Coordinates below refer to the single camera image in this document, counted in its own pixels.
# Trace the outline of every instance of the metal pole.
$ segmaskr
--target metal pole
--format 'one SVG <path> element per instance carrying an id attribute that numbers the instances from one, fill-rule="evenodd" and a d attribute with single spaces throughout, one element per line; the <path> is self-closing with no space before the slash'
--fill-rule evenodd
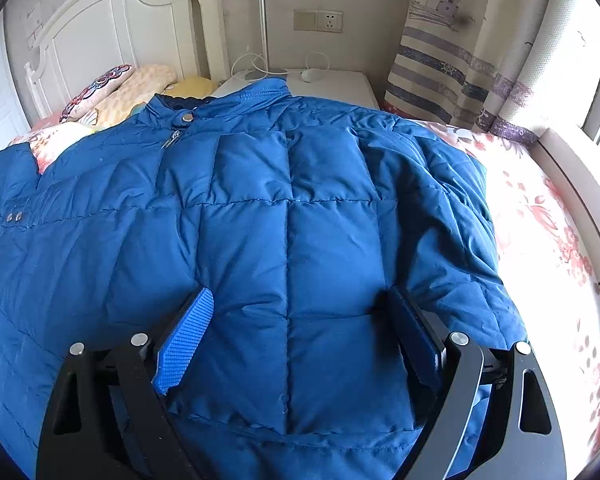
<path id="1" fill-rule="evenodd" d="M 267 31 L 267 1 L 260 0 L 260 32 L 262 34 L 262 58 L 264 70 L 269 71 L 269 33 Z"/>

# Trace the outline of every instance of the bedside table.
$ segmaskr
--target bedside table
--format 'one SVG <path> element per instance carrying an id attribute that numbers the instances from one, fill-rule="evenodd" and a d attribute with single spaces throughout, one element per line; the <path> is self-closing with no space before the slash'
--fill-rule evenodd
<path id="1" fill-rule="evenodd" d="M 294 96 L 323 97 L 334 101 L 341 101 L 356 106 L 379 110 L 378 101 L 371 89 L 368 79 L 362 72 L 348 72 L 346 70 L 320 70 L 316 80 L 305 83 L 300 79 L 302 70 L 289 69 L 286 75 L 286 85 Z M 252 81 L 244 78 L 244 72 L 238 72 L 227 80 L 218 90 L 213 92 L 214 97 L 232 94 L 249 85 Z"/>

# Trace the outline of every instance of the yellow pillow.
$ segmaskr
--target yellow pillow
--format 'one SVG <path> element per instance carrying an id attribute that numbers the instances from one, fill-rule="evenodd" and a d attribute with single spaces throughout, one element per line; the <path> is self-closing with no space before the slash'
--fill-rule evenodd
<path id="1" fill-rule="evenodd" d="M 202 99 L 211 95 L 217 89 L 218 85 L 213 81 L 192 75 L 175 85 L 167 86 L 163 94 L 170 95 L 171 97 L 197 97 L 198 99 Z"/>
<path id="2" fill-rule="evenodd" d="M 178 75 L 170 66 L 141 66 L 120 88 L 87 113 L 85 117 L 91 120 L 88 125 L 103 130 L 121 123 L 129 117 L 134 106 L 149 102 L 154 94 L 177 80 Z"/>

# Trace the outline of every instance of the headboard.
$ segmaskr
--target headboard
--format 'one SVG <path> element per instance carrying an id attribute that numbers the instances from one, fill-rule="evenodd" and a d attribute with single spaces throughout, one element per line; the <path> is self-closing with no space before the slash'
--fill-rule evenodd
<path id="1" fill-rule="evenodd" d="M 196 19 L 197 4 L 202 20 Z M 179 80 L 230 76 L 222 0 L 67 0 L 35 45 L 40 63 L 36 70 L 27 63 L 25 70 L 41 118 L 122 63 L 170 65 Z"/>

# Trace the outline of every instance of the jacket collar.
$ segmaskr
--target jacket collar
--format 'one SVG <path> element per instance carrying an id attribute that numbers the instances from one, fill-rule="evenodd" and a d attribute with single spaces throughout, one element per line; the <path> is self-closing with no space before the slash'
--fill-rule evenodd
<path id="1" fill-rule="evenodd" d="M 138 120 L 149 126 L 187 126 L 182 120 L 186 114 L 195 119 L 234 117 L 266 108 L 273 102 L 290 95 L 286 81 L 267 77 L 224 97 L 170 97 L 156 94 L 138 114 Z"/>

